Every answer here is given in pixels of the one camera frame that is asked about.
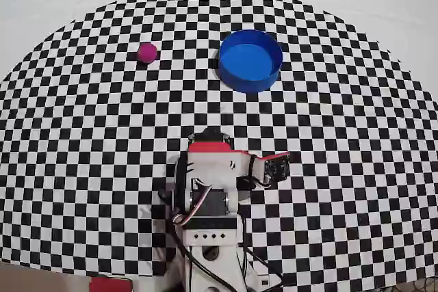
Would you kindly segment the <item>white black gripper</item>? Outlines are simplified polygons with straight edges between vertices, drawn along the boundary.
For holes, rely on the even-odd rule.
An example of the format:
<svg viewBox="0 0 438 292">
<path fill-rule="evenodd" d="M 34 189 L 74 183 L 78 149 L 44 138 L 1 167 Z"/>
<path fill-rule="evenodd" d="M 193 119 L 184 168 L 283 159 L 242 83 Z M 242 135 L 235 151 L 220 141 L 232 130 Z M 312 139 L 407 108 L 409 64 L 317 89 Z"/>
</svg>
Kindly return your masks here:
<svg viewBox="0 0 438 292">
<path fill-rule="evenodd" d="M 220 131 L 219 128 L 206 127 L 200 133 L 193 133 L 188 136 L 188 144 L 195 142 L 224 142 L 230 144 L 230 136 Z"/>
</svg>

